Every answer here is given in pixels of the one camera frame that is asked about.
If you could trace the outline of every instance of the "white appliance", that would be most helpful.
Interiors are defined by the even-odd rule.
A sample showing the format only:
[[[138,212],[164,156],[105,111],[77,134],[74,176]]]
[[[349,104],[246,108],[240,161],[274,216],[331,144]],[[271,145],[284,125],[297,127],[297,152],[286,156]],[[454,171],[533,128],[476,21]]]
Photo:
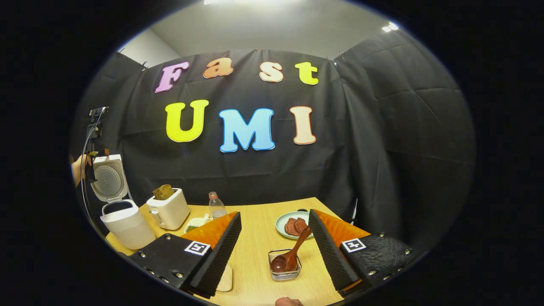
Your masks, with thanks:
[[[130,199],[122,199],[127,195],[128,186],[121,155],[95,158],[94,171],[97,181],[91,187],[100,201],[107,202],[102,207],[100,220],[108,230],[129,249],[140,249],[155,240],[155,234],[145,222],[136,203]],[[108,207],[122,209],[105,213]]]
[[[172,188],[174,194],[166,200],[157,200],[151,197],[147,206],[157,224],[163,229],[176,230],[189,215],[189,206],[180,188]]]

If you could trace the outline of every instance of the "blue letter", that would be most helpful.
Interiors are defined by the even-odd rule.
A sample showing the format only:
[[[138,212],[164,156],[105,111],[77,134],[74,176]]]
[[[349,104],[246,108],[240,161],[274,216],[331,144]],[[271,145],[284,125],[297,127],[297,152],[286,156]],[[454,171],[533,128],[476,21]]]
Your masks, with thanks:
[[[244,150],[249,148],[249,143],[255,135],[255,141],[251,147],[255,150],[271,150],[276,147],[270,135],[270,118],[274,114],[269,108],[259,108],[253,113],[251,120],[246,124],[240,112],[236,109],[225,109],[219,112],[223,118],[224,140],[219,148],[221,152],[234,152],[238,146],[234,143],[234,135]]]

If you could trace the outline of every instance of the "ceiling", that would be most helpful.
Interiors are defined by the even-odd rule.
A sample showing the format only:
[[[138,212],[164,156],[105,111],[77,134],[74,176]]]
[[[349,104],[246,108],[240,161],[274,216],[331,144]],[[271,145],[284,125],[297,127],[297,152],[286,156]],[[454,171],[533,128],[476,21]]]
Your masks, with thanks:
[[[230,0],[199,1],[151,29],[181,57],[265,48],[335,58],[383,33],[388,23],[367,8],[340,0]]]

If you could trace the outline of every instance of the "wire basket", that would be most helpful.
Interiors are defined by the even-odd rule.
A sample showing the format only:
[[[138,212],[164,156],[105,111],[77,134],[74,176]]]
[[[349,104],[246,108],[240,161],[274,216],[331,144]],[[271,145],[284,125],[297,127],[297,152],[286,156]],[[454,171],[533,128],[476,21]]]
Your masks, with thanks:
[[[282,255],[287,251],[290,251],[292,249],[283,249],[283,250],[271,250],[268,252],[268,265],[272,264],[272,260],[276,258],[278,255]],[[289,272],[272,272],[272,269],[270,269],[270,275],[272,276],[272,279],[275,281],[282,281],[282,280],[290,280],[294,279],[300,274],[300,270],[302,270],[302,263],[300,262],[300,258],[298,255],[296,256],[296,269],[295,271],[289,271]]]

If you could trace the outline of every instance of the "plate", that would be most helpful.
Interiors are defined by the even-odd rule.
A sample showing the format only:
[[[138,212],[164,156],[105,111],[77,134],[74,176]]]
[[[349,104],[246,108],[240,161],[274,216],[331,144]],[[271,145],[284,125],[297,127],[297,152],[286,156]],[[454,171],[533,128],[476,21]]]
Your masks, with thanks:
[[[289,218],[293,218],[293,219],[302,218],[302,219],[304,219],[304,221],[306,221],[306,224],[308,224],[309,217],[310,217],[310,213],[306,212],[306,211],[293,211],[293,212],[286,213],[285,215],[279,217],[276,220],[276,230],[282,236],[285,236],[287,238],[291,238],[291,239],[296,240],[296,239],[298,239],[297,236],[289,235],[288,233],[285,232],[285,224],[287,223]],[[308,236],[308,238],[310,238],[310,237],[313,237],[313,233],[311,233]]]
[[[203,218],[193,218],[189,220],[189,222],[187,222],[187,225],[185,225],[185,228],[183,229],[183,233],[187,234],[187,228],[189,228],[189,226],[201,227],[206,224],[206,221],[208,220],[213,220],[213,218],[209,217],[209,214],[205,214]]]

